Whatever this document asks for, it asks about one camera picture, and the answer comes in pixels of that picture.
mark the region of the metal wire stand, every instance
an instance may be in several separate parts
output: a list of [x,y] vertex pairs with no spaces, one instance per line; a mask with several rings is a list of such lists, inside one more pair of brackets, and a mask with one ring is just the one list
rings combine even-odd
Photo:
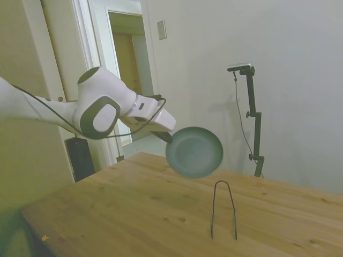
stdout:
[[212,205],[212,222],[211,222],[211,238],[213,239],[213,223],[214,223],[214,203],[215,203],[215,192],[217,189],[217,184],[223,182],[227,185],[227,187],[229,188],[229,192],[230,192],[230,197],[231,197],[231,203],[234,209],[234,229],[235,229],[235,240],[237,240],[237,226],[236,226],[236,209],[235,209],[235,205],[234,205],[234,199],[232,198],[232,194],[231,194],[231,189],[230,189],[230,185],[229,183],[227,183],[224,180],[220,180],[218,182],[216,182],[214,184],[214,193],[213,193],[213,205]]

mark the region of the wood grain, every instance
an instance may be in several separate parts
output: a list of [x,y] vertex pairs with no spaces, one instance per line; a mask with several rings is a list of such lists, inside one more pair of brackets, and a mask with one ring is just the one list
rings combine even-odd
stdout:
[[[218,185],[214,239],[213,185]],[[343,196],[219,170],[187,179],[138,154],[27,207],[56,256],[342,257]]]

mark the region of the cable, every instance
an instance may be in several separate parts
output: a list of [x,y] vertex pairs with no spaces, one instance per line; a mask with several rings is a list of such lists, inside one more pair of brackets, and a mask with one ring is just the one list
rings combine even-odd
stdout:
[[242,129],[242,132],[243,132],[243,136],[244,136],[244,139],[245,139],[245,142],[247,143],[248,147],[249,147],[249,150],[250,150],[250,153],[251,153],[251,156],[253,156],[253,153],[252,153],[252,150],[251,150],[251,147],[248,143],[248,140],[247,140],[247,137],[245,136],[245,132],[244,132],[244,128],[243,128],[243,122],[242,122],[242,115],[241,115],[241,109],[240,109],[240,105],[238,104],[238,97],[237,97],[237,77],[236,77],[236,72],[233,72],[234,74],[234,77],[235,77],[235,87],[236,87],[236,104],[237,104],[237,109],[238,109],[238,113],[240,115],[240,122],[241,122],[241,129]]
[[[80,135],[88,138],[87,136],[83,135],[83,133],[78,130],[73,124],[71,124],[70,122],[68,122],[65,118],[63,118],[60,114],[58,114],[53,108],[51,108],[49,105],[47,105],[46,103],[44,103],[42,100],[40,100],[38,97],[36,97],[35,95],[31,94],[30,92],[26,91],[25,89],[22,89],[16,85],[11,84],[14,88],[24,92],[25,94],[31,96],[33,99],[37,100],[38,102],[40,102],[41,104],[43,104],[46,108],[48,108],[50,111],[52,111],[58,118],[60,118],[62,121],[64,121],[66,124],[68,124],[70,127],[72,127],[77,133],[79,133]],[[161,98],[161,100],[163,100],[163,104],[161,105],[161,107],[157,110],[157,112],[155,112],[155,114],[150,118],[150,120],[148,120],[145,124],[143,124],[139,129],[131,132],[131,133],[127,133],[127,134],[121,134],[121,135],[110,135],[108,137],[105,138],[117,138],[117,137],[123,137],[126,135],[132,135],[135,134],[137,132],[139,132],[140,130],[142,130],[146,125],[148,125],[154,118],[155,116],[162,110],[163,106],[166,104],[167,100],[165,98]]]

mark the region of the floor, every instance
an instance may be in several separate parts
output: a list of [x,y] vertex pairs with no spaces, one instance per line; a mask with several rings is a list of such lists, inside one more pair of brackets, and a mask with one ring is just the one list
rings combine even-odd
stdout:
[[166,156],[166,142],[154,135],[148,135],[135,142],[123,146],[124,157],[128,158],[138,153],[149,153],[159,156]]

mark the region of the light switch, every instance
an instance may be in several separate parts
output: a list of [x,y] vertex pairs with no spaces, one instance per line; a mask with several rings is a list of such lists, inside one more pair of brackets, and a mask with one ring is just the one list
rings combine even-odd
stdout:
[[159,32],[159,39],[166,39],[167,38],[167,32],[166,32],[166,25],[165,25],[165,21],[159,21],[157,23],[157,30]]

